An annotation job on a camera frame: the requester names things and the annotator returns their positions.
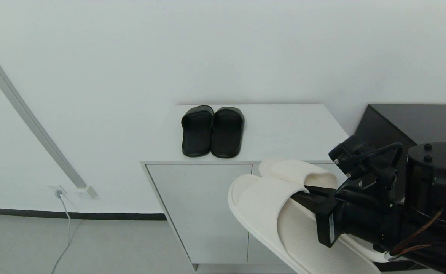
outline slide sandal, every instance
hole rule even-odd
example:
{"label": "slide sandal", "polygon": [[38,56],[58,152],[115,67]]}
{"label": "slide sandal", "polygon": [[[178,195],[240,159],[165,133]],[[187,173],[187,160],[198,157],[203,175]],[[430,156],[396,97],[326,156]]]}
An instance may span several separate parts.
{"label": "slide sandal", "polygon": [[[260,165],[258,165],[258,171],[264,176],[272,176],[276,178],[280,178],[283,180],[287,180],[289,182],[294,182],[297,184],[303,184],[305,186],[317,186],[317,187],[326,187],[326,188],[338,188],[338,181],[336,177],[329,173],[327,170],[322,168],[316,169],[312,168],[316,167],[310,163],[306,163],[299,160],[283,160],[270,158],[263,160]],[[321,179],[321,180],[309,180],[308,174],[310,169],[315,169],[315,172],[318,173],[328,173],[329,178]],[[312,217],[315,220],[315,215],[311,211],[308,210]],[[339,241],[342,241],[346,246],[353,249],[355,252],[360,253],[362,256],[366,257],[368,260],[386,263],[389,262],[387,260],[385,253],[380,253],[379,251],[374,250],[372,244],[364,241],[360,238],[357,238],[352,235],[342,234],[339,238]]]}
{"label": "slide sandal", "polygon": [[213,117],[211,153],[218,158],[233,158],[240,153],[244,115],[238,108],[223,107]]}
{"label": "slide sandal", "polygon": [[319,243],[316,222],[290,198],[303,189],[274,177],[243,175],[232,183],[228,204],[245,229],[298,274],[380,274],[340,241],[332,248]]}
{"label": "slide sandal", "polygon": [[211,150],[213,109],[210,106],[193,107],[181,119],[183,126],[183,154],[203,156]]}

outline white cabinet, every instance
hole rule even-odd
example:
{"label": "white cabinet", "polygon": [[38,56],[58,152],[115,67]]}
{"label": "white cabinet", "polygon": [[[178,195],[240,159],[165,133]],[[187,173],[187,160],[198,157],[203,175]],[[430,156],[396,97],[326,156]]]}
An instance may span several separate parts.
{"label": "white cabinet", "polygon": [[[141,152],[142,168],[197,273],[290,273],[240,225],[228,190],[240,175],[258,174],[265,158],[301,159],[346,177],[328,152],[348,136],[324,105],[232,105],[245,116],[240,154],[189,158],[181,152],[181,118],[194,106],[175,106]],[[212,105],[215,111],[222,105]]]}
{"label": "white cabinet", "polygon": [[252,165],[147,165],[192,263],[246,263],[248,232],[228,208],[228,189]]}

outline wall outlet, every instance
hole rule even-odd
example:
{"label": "wall outlet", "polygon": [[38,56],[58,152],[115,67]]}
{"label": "wall outlet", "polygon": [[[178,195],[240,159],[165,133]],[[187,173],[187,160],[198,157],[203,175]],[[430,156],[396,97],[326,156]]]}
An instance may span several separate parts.
{"label": "wall outlet", "polygon": [[91,186],[87,186],[85,188],[76,189],[74,192],[81,199],[92,200],[92,199],[98,197],[98,194],[96,194],[96,191],[94,191],[93,187],[91,187]]}
{"label": "wall outlet", "polygon": [[47,185],[47,187],[52,191],[52,193],[55,195],[57,190],[62,191],[64,195],[67,194],[67,192],[62,188],[61,185]]}

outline gray floor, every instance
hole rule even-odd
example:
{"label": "gray floor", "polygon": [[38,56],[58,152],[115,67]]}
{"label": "gray floor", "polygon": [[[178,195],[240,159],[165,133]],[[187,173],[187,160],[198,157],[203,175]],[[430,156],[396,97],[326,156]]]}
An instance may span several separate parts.
{"label": "gray floor", "polygon": [[[0,274],[50,274],[66,247],[67,224],[63,219],[0,215]],[[193,273],[165,221],[72,220],[73,234],[56,274]]]}

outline white slipper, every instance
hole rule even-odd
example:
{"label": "white slipper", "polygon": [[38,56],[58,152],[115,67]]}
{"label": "white slipper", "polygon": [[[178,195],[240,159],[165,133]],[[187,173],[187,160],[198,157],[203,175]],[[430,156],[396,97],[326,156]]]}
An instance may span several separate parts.
{"label": "white slipper", "polygon": [[[258,165],[258,171],[260,172],[262,177],[276,177],[297,184],[304,183],[305,186],[310,185],[337,189],[340,185],[339,182],[336,180],[336,177],[333,174],[329,173],[327,170],[299,160],[284,160],[277,158],[266,159],[263,160],[260,165]],[[309,180],[308,174],[310,172],[316,174],[328,173],[329,177],[323,178],[321,180]],[[309,210],[307,212],[309,212],[311,214],[311,217],[315,220],[315,215]],[[361,254],[371,261],[380,263],[389,262],[389,260],[387,260],[387,258],[385,257],[385,253],[380,253],[374,250],[372,244],[367,241],[348,234],[342,234],[338,238],[338,240],[342,241],[353,251]]]}
{"label": "white slipper", "polygon": [[228,204],[245,229],[298,274],[380,274],[340,241],[332,248],[319,243],[309,210],[290,199],[303,189],[274,177],[243,175],[232,183]]}

